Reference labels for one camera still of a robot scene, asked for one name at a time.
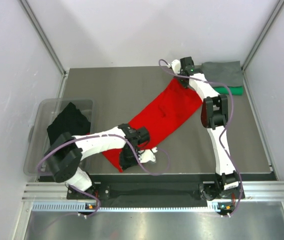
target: black cloth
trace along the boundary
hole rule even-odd
[[[91,123],[73,103],[69,103],[47,127],[47,134],[52,145],[62,134],[69,132],[73,135],[86,135],[90,133]]]

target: gray metal surface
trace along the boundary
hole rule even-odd
[[[36,232],[65,213],[33,212]],[[216,213],[103,212],[85,220],[69,215],[25,240],[284,240],[281,203],[244,203],[232,218]]]
[[[159,67],[72,68],[64,97],[90,97],[96,103],[96,132],[129,122],[170,82],[171,77]],[[270,168],[247,99],[234,96],[235,112],[228,131],[230,151],[239,170],[244,173],[269,173]],[[198,109],[179,129],[159,144],[171,157],[168,173],[214,173],[215,158],[209,135],[200,122]],[[163,153],[156,164],[146,164],[160,172],[167,164]],[[91,158],[91,174],[116,174],[117,169],[102,155]],[[143,174],[138,166],[124,174]]]

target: metal frame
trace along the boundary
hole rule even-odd
[[[263,40],[265,39],[267,33],[271,29],[271,27],[274,24],[275,20],[279,16],[279,14],[280,14],[281,10],[283,9],[283,7],[284,7],[284,0],[279,0],[277,2],[277,4],[276,4],[274,10],[272,11],[272,14],[268,18],[265,26],[263,27],[263,30],[261,31],[261,33],[258,36],[257,40],[255,41],[252,50],[250,51],[250,53],[248,54],[247,58],[245,59],[244,65],[243,65],[243,71],[245,71],[247,69],[248,65],[250,64],[251,60],[253,59],[255,53],[259,49],[260,45],[262,44]]]
[[[36,33],[38,34],[39,38],[41,39],[43,45],[45,46],[47,52],[51,56],[53,62],[55,63],[58,70],[61,72],[62,75],[66,74],[66,70],[64,69],[62,63],[58,59],[51,43],[49,42],[47,36],[45,35],[40,23],[36,19],[36,16],[34,15],[29,3],[27,0],[18,0],[18,2],[21,4],[23,10],[25,11],[28,19],[31,21]]]
[[[242,202],[284,202],[284,181],[244,181],[243,188],[246,198]],[[68,200],[68,188],[63,183],[29,182],[22,196],[23,202],[51,202],[95,204],[95,200]],[[212,202],[229,202],[229,199],[216,199]]]
[[[62,66],[60,60],[58,59],[53,47],[51,46],[49,40],[47,39],[43,29],[41,28],[39,22],[37,21],[29,3],[27,0],[18,0],[26,12],[29,20],[31,21],[34,29],[38,33],[41,41],[43,42],[45,48],[48,53],[52,57],[52,60],[56,64],[57,68],[61,72],[63,79],[60,85],[60,89],[58,92],[58,97],[63,96],[63,92],[65,89],[65,83],[67,81],[68,73],[65,71]],[[270,165],[274,168],[275,173],[278,174],[276,166],[272,162],[272,155],[268,147],[267,140],[265,138],[265,133],[263,131],[262,125],[259,121],[259,115],[257,113],[254,101],[250,94],[250,88],[248,81],[246,79],[245,70],[253,59],[255,53],[259,49],[263,40],[265,39],[267,33],[270,28],[274,24],[278,15],[284,7],[284,0],[279,0],[269,17],[267,23],[265,24],[262,32],[257,38],[252,50],[250,51],[248,57],[246,58],[243,65],[243,72],[245,76],[244,86],[248,94],[248,98],[250,101],[250,105],[254,114],[254,118],[257,123],[257,127],[262,139],[262,143],[268,158]],[[246,199],[242,200],[243,202],[281,202],[284,209],[284,181],[244,181],[243,182],[244,191],[246,195]],[[19,213],[19,218],[16,223],[16,227],[14,229],[13,238],[15,240],[24,239],[27,224],[29,222],[30,214],[32,209],[35,211],[52,211],[52,210],[65,210],[67,208],[68,211],[77,211],[77,208],[81,208],[83,204],[93,204],[94,200],[67,200],[66,199],[67,188],[64,184],[57,183],[38,183],[38,182],[29,182],[26,185],[22,201],[21,208]],[[222,200],[215,200],[208,203],[208,207],[179,207],[179,208],[106,208],[102,207],[102,212],[214,212],[215,203],[222,202]]]

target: fabric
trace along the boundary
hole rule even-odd
[[[52,145],[57,138],[66,132],[73,135],[85,135],[90,132],[91,123],[76,106],[70,102],[53,123],[48,126],[47,134]]]
[[[231,90],[232,95],[243,95],[244,87],[242,86],[230,86],[229,89]],[[214,87],[214,90],[219,94],[228,94],[228,91],[224,87]]]
[[[135,129],[146,127],[150,142],[145,146],[151,149],[181,126],[202,104],[197,93],[184,88],[172,79],[169,85],[148,104],[129,124]],[[104,156],[120,171],[119,154],[121,149],[103,152]]]
[[[223,83],[228,87],[243,86],[244,75],[239,61],[205,62],[202,64],[202,72],[209,82]]]

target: cable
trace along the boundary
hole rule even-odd
[[[144,166],[142,165],[142,163],[139,161],[138,155],[136,154],[133,145],[132,145],[126,138],[124,138],[124,137],[122,137],[122,136],[119,136],[119,135],[116,135],[116,134],[109,134],[109,135],[95,135],[95,136],[89,135],[89,136],[85,136],[85,137],[82,137],[82,138],[77,138],[77,139],[73,139],[73,140],[67,141],[67,142],[63,143],[62,145],[58,146],[57,148],[53,149],[49,154],[47,154],[44,158],[42,158],[41,161],[37,164],[36,170],[38,171],[38,173],[42,173],[42,171],[40,170],[42,164],[43,164],[49,157],[51,157],[52,155],[54,155],[57,151],[59,151],[60,149],[66,147],[66,146],[68,146],[68,145],[70,145],[70,144],[73,144],[73,143],[78,142],[78,141],[87,140],[87,139],[104,138],[104,137],[117,137],[117,138],[123,139],[123,140],[129,145],[129,147],[131,148],[131,150],[133,151],[133,154],[134,154],[134,156],[135,156],[135,158],[136,158],[137,163],[140,165],[140,167],[141,167],[146,173],[148,173],[148,174],[150,174],[150,175],[153,175],[153,176],[161,175],[161,174],[163,174],[164,172],[166,172],[166,171],[169,169],[170,165],[171,165],[171,160],[170,160],[170,157],[169,157],[168,153],[167,153],[165,150],[161,149],[161,148],[157,148],[157,149],[161,150],[162,152],[164,152],[165,155],[167,156],[167,160],[168,160],[167,167],[166,167],[166,169],[164,170],[163,173],[152,173],[152,172],[149,172],[146,168],[144,168]],[[88,197],[93,198],[93,199],[96,200],[97,207],[95,208],[95,211],[92,212],[90,215],[87,215],[87,216],[91,217],[91,216],[95,215],[95,214],[98,212],[99,208],[101,207],[101,201],[100,201],[96,196],[94,196],[94,195],[91,195],[91,194],[89,194],[89,193],[87,193],[87,192],[81,191],[80,189],[78,189],[78,188],[76,188],[76,187],[74,187],[74,186],[72,186],[72,185],[69,185],[69,186],[70,186],[71,188],[73,188],[74,190],[78,191],[79,193],[84,194],[84,195],[87,195]],[[68,216],[68,215],[74,215],[74,214],[77,214],[77,213],[73,213],[73,212],[72,212],[72,213],[67,213],[67,214],[65,214],[65,215],[62,215],[62,216],[58,217],[57,219],[55,219],[54,221],[52,221],[48,226],[46,226],[42,231],[40,231],[40,232],[38,233],[38,235],[39,235],[39,234],[42,234],[42,232],[44,232],[45,230],[47,230],[50,226],[52,226],[54,223],[56,223],[57,221],[59,221],[61,218],[66,217],[66,216]],[[33,229],[33,231],[35,232],[34,223],[32,223],[32,229]]]
[[[167,68],[165,68],[164,66],[162,66],[162,65],[161,65],[161,62],[164,62],[164,63],[166,64],[166,67],[167,67]],[[200,81],[200,82],[203,82],[203,83],[206,83],[206,84],[210,84],[210,85],[213,85],[213,86],[221,86],[221,87],[224,87],[224,88],[226,88],[226,90],[227,90],[227,92],[228,92],[228,94],[229,94],[229,96],[230,96],[230,99],[231,99],[231,113],[230,113],[230,117],[229,117],[229,119],[228,119],[228,122],[226,123],[226,126],[225,126],[224,130],[222,131],[222,133],[221,133],[221,135],[220,135],[220,137],[219,137],[219,141],[220,141],[220,144],[221,144],[221,146],[223,147],[223,149],[224,149],[226,155],[228,156],[228,158],[229,158],[230,161],[232,162],[232,164],[233,164],[233,166],[234,166],[236,172],[238,173],[239,179],[240,179],[240,187],[241,187],[241,188],[240,188],[240,195],[239,195],[238,202],[237,202],[237,204],[236,204],[236,206],[235,206],[235,208],[234,208],[234,211],[232,211],[232,213],[230,214],[230,216],[232,216],[232,215],[237,211],[238,206],[239,206],[240,201],[241,201],[241,198],[242,198],[242,195],[243,195],[243,192],[244,192],[243,183],[242,183],[242,176],[241,176],[240,172],[238,171],[238,168],[237,168],[236,164],[234,163],[234,161],[233,161],[231,155],[228,153],[228,151],[226,150],[225,146],[224,146],[223,143],[222,143],[222,136],[223,136],[223,134],[226,132],[226,130],[228,129],[228,127],[229,127],[229,125],[230,125],[230,123],[231,123],[231,121],[232,121],[232,119],[233,119],[234,99],[233,99],[232,92],[231,92],[231,90],[228,88],[228,86],[227,86],[226,84],[224,84],[224,83],[203,81],[203,80],[201,80],[201,79],[198,79],[198,78],[192,77],[192,76],[177,75],[177,74],[175,74],[174,72],[171,72],[171,71],[169,70],[168,66],[170,66],[170,64],[168,64],[168,62],[167,62],[166,60],[164,60],[164,59],[159,59],[159,60],[158,60],[158,65],[161,67],[161,69],[162,69],[164,72],[166,72],[166,73],[168,73],[168,74],[170,74],[170,75],[172,75],[172,76],[174,76],[174,77],[176,77],[176,78],[193,79],[193,80]]]
[[[78,141],[87,140],[87,139],[96,139],[96,138],[104,138],[104,137],[117,137],[117,138],[120,138],[120,139],[124,140],[124,141],[129,145],[129,147],[131,148],[131,150],[133,151],[133,154],[134,154],[134,156],[135,156],[135,158],[136,158],[136,161],[137,161],[137,163],[140,165],[140,167],[141,167],[146,173],[148,173],[148,174],[150,174],[150,175],[152,175],[152,176],[159,176],[159,175],[163,174],[164,172],[166,172],[166,171],[169,169],[169,167],[170,167],[170,165],[171,165],[171,159],[170,159],[170,156],[168,155],[168,153],[167,153],[165,150],[163,150],[163,149],[161,149],[161,148],[158,147],[157,149],[160,150],[160,151],[162,151],[163,153],[165,153],[165,155],[166,155],[166,157],[167,157],[167,167],[166,167],[166,169],[165,169],[163,172],[161,172],[161,173],[157,173],[157,172],[154,172],[154,173],[153,173],[153,172],[150,172],[150,171],[148,171],[146,168],[144,168],[144,166],[142,165],[142,163],[139,161],[138,155],[136,154],[134,147],[132,146],[132,144],[131,144],[126,138],[124,138],[124,137],[122,137],[122,136],[120,136],[120,135],[117,135],[117,134],[105,134],[105,135],[95,135],[95,136],[89,135],[89,136],[85,136],[85,137],[82,137],[82,138],[73,139],[73,140],[70,140],[70,141],[67,141],[67,142],[61,144],[60,146],[58,146],[57,148],[55,148],[54,150],[52,150],[49,154],[47,154],[44,158],[42,158],[42,160],[37,164],[36,169],[37,169],[37,171],[38,171],[39,173],[42,173],[41,170],[40,170],[42,164],[43,164],[49,157],[51,157],[52,155],[54,155],[57,151],[59,151],[60,149],[66,147],[66,146],[68,146],[68,145],[70,145],[70,144],[73,144],[73,143],[78,142]]]
[[[77,189],[76,187],[72,186],[72,185],[69,185],[71,188],[73,188],[74,190],[78,191],[79,193],[81,194],[84,194],[84,195],[87,195],[88,197],[92,198],[92,199],[95,199],[96,200],[96,203],[97,203],[97,206],[95,208],[95,211],[93,211],[91,214],[89,215],[85,215],[86,217],[91,217],[95,214],[97,214],[97,211],[99,210],[99,208],[101,207],[101,201],[94,195],[92,194],[89,194],[87,192],[84,192],[84,191],[81,191],[80,189]],[[78,213],[75,213],[75,212],[68,212],[62,216],[59,216],[57,217],[55,220],[53,220],[52,222],[50,222],[44,229],[42,229],[41,231],[36,231],[35,230],[35,227],[34,227],[34,219],[31,219],[32,221],[32,230],[33,232],[36,234],[36,235],[41,235],[44,231],[46,231],[50,226],[52,226],[53,224],[55,224],[57,221],[59,221],[60,219],[62,219],[63,217],[66,217],[66,216],[70,216],[70,215],[78,215]]]

